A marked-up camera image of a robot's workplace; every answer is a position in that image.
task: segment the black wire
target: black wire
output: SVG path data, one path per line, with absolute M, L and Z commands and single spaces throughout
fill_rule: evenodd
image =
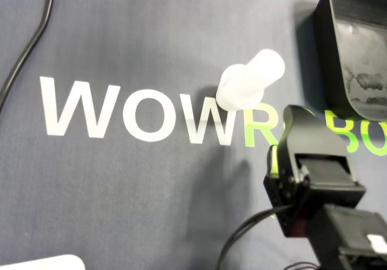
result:
M 39 24 L 35 34 L 29 41 L 28 45 L 24 48 L 23 53 L 19 56 L 19 59 L 16 61 L 15 65 L 13 66 L 8 78 L 5 80 L 1 91 L 0 91 L 0 112 L 4 106 L 5 100 L 11 90 L 11 87 L 13 83 L 15 82 L 15 79 L 17 78 L 21 68 L 24 65 L 24 62 L 27 60 L 29 55 L 31 54 L 32 50 L 35 48 L 37 42 L 40 40 L 41 36 L 43 35 L 44 30 L 47 27 L 48 20 L 50 19 L 51 11 L 53 9 L 53 2 L 54 0 L 46 0 L 45 8 L 42 16 L 41 23 Z
M 262 211 L 258 214 L 253 215 L 252 217 L 248 218 L 242 225 L 240 225 L 227 239 L 225 242 L 222 251 L 219 255 L 218 262 L 216 263 L 215 270 L 219 270 L 222 266 L 222 262 L 229 251 L 229 249 L 232 247 L 232 245 L 238 241 L 247 231 L 249 231 L 252 227 L 254 227 L 257 223 L 259 223 L 261 220 L 266 219 L 267 217 L 270 217 L 273 214 L 276 214 L 281 211 L 288 210 L 293 205 L 286 205 L 286 206 L 278 206 L 273 209 L 267 209 L 265 211 Z
M 316 265 L 316 264 L 314 264 L 314 263 L 312 263 L 312 262 L 301 261 L 301 262 L 297 262 L 297 263 L 294 263 L 294 264 L 291 264 L 291 265 L 285 267 L 284 270 L 288 270 L 288 269 L 290 269 L 290 268 L 292 268 L 292 267 L 299 266 L 299 265 L 304 265 L 304 264 L 309 265 L 309 267 L 312 266 L 314 269 L 317 269 L 317 268 L 318 268 L 318 265 Z
M 317 270 L 318 268 L 315 268 L 313 266 L 304 266 L 304 267 L 300 267 L 300 268 L 296 268 L 294 270 L 305 270 L 305 269 L 313 269 L 313 270 Z

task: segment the wowrobo logo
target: wowrobo logo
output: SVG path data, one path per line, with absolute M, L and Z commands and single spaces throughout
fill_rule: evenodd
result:
M 89 137 L 103 138 L 105 136 L 115 102 L 120 92 L 120 87 L 109 85 L 98 121 L 96 119 L 90 85 L 88 82 L 74 82 L 59 120 L 57 116 L 54 79 L 52 77 L 41 76 L 41 89 L 48 135 L 64 136 L 68 125 L 70 124 L 71 118 L 73 117 L 77 104 L 79 103 L 79 99 L 82 98 L 83 110 L 85 112 L 86 126 Z M 144 99 L 155 99 L 162 105 L 164 109 L 164 122 L 161 128 L 153 133 L 145 132 L 139 128 L 135 119 L 137 105 Z M 181 94 L 180 100 L 186 120 L 189 140 L 191 143 L 201 144 L 203 142 L 208 118 L 210 113 L 212 113 L 212 117 L 215 123 L 215 130 L 218 135 L 220 145 L 231 144 L 236 116 L 235 112 L 227 113 L 226 127 L 223 129 L 218 106 L 216 105 L 216 100 L 212 97 L 206 97 L 204 99 L 203 108 L 201 111 L 199 126 L 198 129 L 196 129 L 190 96 L 188 94 Z M 271 130 L 278 124 L 277 111 L 271 105 L 265 103 L 260 103 L 254 108 L 254 110 L 265 111 L 268 114 L 269 119 L 267 122 L 255 122 L 253 120 L 253 110 L 244 110 L 246 146 L 255 146 L 254 132 L 256 130 L 259 130 L 264 135 L 270 145 L 277 144 L 278 141 L 271 132 Z M 337 134 L 347 136 L 350 140 L 350 144 L 347 146 L 348 152 L 355 152 L 359 147 L 359 141 L 357 140 L 355 134 L 351 132 L 351 130 L 354 128 L 354 122 L 351 120 L 346 120 L 345 126 L 343 128 L 335 127 L 335 117 L 336 116 L 331 111 L 325 111 L 327 127 Z M 176 123 L 175 107 L 171 100 L 165 94 L 159 91 L 139 90 L 131 94 L 126 100 L 123 108 L 123 121 L 128 132 L 134 137 L 145 142 L 160 141 L 167 138 L 174 130 Z M 387 154 L 387 123 L 380 122 L 379 125 L 383 129 L 386 140 L 382 148 L 375 147 L 372 144 L 368 136 L 368 121 L 364 120 L 361 122 L 360 131 L 362 134 L 363 142 L 367 149 L 376 155 L 384 156 Z

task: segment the black plastic tray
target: black plastic tray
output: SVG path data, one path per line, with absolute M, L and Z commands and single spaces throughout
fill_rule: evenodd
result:
M 330 108 L 386 121 L 387 0 L 320 0 L 313 22 Z

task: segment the robotic arm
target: robotic arm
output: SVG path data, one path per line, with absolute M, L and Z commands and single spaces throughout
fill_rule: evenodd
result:
M 354 209 L 365 187 L 343 140 L 307 110 L 284 110 L 285 132 L 269 149 L 264 186 L 286 237 L 306 237 L 323 270 L 387 269 L 387 224 Z

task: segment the white object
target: white object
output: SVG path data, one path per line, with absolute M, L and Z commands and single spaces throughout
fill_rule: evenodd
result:
M 30 262 L 0 266 L 0 270 L 85 270 L 83 261 L 75 255 L 62 255 Z
M 273 50 L 262 50 L 247 65 L 232 65 L 224 71 L 216 102 L 226 111 L 254 108 L 261 102 L 264 89 L 284 73 L 281 56 Z
M 382 235 L 367 235 L 371 247 L 378 254 L 387 254 L 387 243 Z

